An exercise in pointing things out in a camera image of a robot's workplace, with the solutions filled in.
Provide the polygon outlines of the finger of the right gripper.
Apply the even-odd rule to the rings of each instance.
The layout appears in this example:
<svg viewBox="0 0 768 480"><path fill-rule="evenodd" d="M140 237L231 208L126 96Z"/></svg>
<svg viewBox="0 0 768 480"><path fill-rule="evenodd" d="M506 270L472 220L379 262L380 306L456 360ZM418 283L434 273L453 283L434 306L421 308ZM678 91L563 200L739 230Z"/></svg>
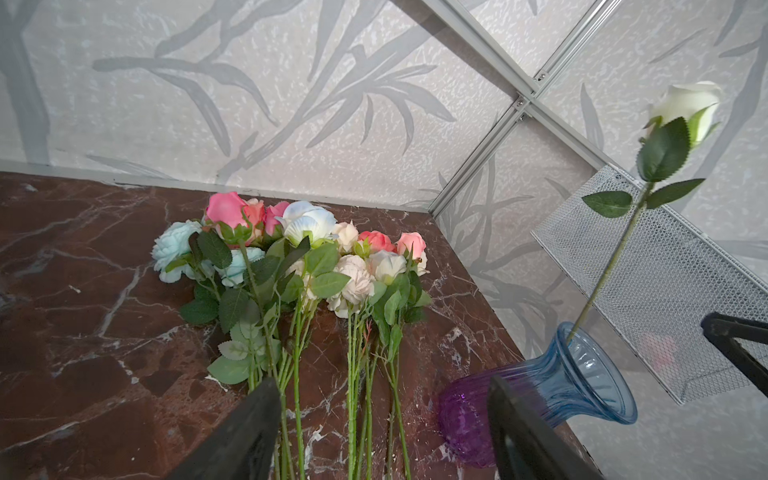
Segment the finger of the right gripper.
<svg viewBox="0 0 768 480"><path fill-rule="evenodd" d="M767 324L712 312L702 319L700 326L704 337L767 396L767 366L739 343L739 340L747 340L767 345Z"/></svg>

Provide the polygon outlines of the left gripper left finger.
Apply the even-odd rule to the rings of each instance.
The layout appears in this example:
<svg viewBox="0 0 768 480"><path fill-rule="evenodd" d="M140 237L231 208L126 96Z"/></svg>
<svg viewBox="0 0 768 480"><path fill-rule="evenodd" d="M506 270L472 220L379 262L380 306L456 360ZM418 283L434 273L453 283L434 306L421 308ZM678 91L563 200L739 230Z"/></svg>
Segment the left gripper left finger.
<svg viewBox="0 0 768 480"><path fill-rule="evenodd" d="M263 380L188 455L169 479L267 479L280 425L281 402L274 379Z"/></svg>

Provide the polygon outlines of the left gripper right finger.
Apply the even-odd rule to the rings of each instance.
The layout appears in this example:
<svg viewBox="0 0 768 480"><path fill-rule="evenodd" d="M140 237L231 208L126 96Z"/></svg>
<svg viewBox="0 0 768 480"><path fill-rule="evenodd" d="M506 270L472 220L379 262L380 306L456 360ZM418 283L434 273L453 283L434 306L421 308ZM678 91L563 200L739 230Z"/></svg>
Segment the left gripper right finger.
<svg viewBox="0 0 768 480"><path fill-rule="evenodd" d="M495 464L502 479L600 479L508 384L494 376L487 398Z"/></svg>

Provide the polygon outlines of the blue purple glass vase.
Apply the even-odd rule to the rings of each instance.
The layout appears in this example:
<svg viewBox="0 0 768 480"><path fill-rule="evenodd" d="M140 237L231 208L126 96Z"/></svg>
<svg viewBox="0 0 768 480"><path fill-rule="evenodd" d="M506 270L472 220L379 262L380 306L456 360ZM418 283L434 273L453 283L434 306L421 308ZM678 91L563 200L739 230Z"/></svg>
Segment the blue purple glass vase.
<svg viewBox="0 0 768 480"><path fill-rule="evenodd" d="M552 428L577 415L631 425L635 399L618 367L588 334L564 322L546 351L533 359L458 379L439 395L438 423L449 448L476 468L495 465L487 399L493 377Z"/></svg>

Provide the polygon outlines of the white rose stem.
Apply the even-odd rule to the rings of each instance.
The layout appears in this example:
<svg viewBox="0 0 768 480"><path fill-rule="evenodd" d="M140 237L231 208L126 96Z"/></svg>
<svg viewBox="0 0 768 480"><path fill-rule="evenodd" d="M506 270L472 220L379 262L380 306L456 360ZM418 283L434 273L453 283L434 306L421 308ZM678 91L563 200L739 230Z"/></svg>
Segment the white rose stem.
<svg viewBox="0 0 768 480"><path fill-rule="evenodd" d="M624 191L603 191L586 195L582 201L604 218L630 219L605 269L568 334L572 341L590 309L619 262L640 216L646 210L659 208L690 194L704 180L695 178L659 188L657 185L675 175L688 161L690 153L716 129L714 114L721 104L722 88L711 81L679 84L669 87L662 100L654 105L641 138L636 167L644 187L638 200Z"/></svg>

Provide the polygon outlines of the peach carnation stem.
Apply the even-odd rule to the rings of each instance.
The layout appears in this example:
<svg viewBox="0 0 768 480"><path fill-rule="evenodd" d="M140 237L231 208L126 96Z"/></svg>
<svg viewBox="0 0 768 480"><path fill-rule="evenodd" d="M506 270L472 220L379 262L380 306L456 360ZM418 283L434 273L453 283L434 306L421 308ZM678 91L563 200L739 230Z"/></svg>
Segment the peach carnation stem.
<svg viewBox="0 0 768 480"><path fill-rule="evenodd" d="M355 479L358 468L358 408L362 375L367 361L367 330L370 298L374 295L374 277L366 261L358 255L342 256L334 268L349 278L340 293L328 300L329 309L346 321L347 331L347 478Z"/></svg>

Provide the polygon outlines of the cream peach flower stem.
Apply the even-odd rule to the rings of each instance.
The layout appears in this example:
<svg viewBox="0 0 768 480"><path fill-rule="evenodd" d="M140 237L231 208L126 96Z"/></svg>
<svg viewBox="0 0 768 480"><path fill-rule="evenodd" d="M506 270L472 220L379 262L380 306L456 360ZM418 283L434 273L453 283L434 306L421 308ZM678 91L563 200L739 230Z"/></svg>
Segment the cream peach flower stem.
<svg viewBox="0 0 768 480"><path fill-rule="evenodd" d="M341 256L350 252L358 239L358 230L348 222L322 225L308 216L292 223L286 237L301 257L289 263L289 272L298 280L299 293L293 316L291 350L293 407L295 415L296 477L306 477L305 446L301 414L300 364L307 348L312 321L322 300L342 292L349 277L335 268Z"/></svg>

